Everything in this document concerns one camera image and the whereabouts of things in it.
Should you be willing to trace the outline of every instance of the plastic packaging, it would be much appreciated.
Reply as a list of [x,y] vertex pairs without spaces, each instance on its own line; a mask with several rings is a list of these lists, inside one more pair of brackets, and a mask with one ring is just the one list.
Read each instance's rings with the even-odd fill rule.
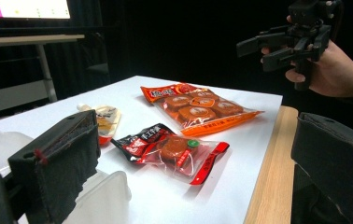
[[229,147],[225,142],[178,136],[161,123],[111,141],[128,161],[156,165],[167,175],[191,185],[203,184],[215,158]]
[[175,121],[186,136],[217,133],[263,113],[226,100],[209,89],[186,83],[157,88],[141,87],[141,90],[147,100]]
[[88,105],[79,104],[78,110],[95,110],[98,123],[98,138],[100,145],[104,145],[110,141],[118,127],[121,113],[116,107],[110,105],[98,105],[90,107]]

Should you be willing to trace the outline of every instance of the orange snack bag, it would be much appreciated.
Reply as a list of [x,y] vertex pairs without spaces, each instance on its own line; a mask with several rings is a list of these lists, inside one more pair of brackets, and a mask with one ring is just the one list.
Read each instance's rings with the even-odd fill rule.
[[147,100],[175,121],[186,136],[221,132],[263,113],[228,101],[209,89],[187,83],[141,87],[141,90]]

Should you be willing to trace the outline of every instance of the monitor screen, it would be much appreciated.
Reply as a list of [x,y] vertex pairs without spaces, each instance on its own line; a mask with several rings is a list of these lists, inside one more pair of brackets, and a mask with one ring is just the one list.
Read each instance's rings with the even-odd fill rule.
[[67,0],[0,0],[0,18],[70,19]]

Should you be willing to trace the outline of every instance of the robotic arm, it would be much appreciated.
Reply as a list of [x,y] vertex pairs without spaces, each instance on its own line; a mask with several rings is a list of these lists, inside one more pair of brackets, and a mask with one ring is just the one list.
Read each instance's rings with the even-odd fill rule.
[[237,57],[253,53],[261,48],[277,49],[263,56],[263,71],[274,71],[290,65],[294,61],[296,72],[305,75],[303,83],[295,83],[295,90],[304,91],[310,86],[312,62],[317,62],[328,47],[331,29],[323,18],[333,19],[339,9],[338,21],[333,29],[333,37],[340,24],[343,3],[341,0],[297,0],[289,6],[292,25],[284,25],[260,32],[259,35],[237,43]]

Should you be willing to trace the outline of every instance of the transparent wrapper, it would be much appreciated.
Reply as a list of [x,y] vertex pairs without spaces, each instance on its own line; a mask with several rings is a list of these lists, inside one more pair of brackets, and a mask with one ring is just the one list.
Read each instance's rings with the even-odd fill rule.
[[215,158],[229,147],[225,142],[178,136],[160,123],[111,141],[128,161],[156,165],[165,174],[191,185],[203,184]]
[[217,133],[254,119],[263,111],[226,100],[209,89],[178,83],[141,87],[147,100],[170,118],[186,136]]

